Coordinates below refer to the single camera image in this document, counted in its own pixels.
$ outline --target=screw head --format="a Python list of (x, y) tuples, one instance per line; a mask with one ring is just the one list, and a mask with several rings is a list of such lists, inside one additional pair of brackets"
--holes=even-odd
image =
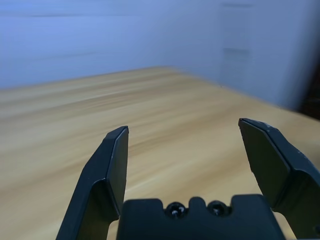
[(227, 207), (222, 201), (214, 200), (207, 206), (210, 213), (218, 217), (224, 217), (230, 214), (230, 208)]
[(172, 219), (181, 219), (187, 214), (188, 209), (180, 202), (173, 202), (166, 207), (164, 212)]

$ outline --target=wall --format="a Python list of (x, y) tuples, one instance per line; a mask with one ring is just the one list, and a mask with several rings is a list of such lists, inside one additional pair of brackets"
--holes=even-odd
[(0, 87), (172, 65), (295, 108), (317, 2), (2, 0)]
[[(157, 65), (212, 67), (212, 9), (210, 0), (2, 1), (0, 87)], [(185, 51), (201, 44), (213, 51)]]

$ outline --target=wood grain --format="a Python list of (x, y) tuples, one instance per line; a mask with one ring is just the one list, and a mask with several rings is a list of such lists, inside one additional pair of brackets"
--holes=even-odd
[[(259, 193), (238, 128), (267, 122), (320, 167), (320, 123), (155, 67), (0, 92), (0, 239), (55, 239), (80, 172), (129, 126), (125, 198), (226, 203)], [(293, 234), (277, 216), (288, 238)], [(108, 239), (115, 239), (117, 223)]]

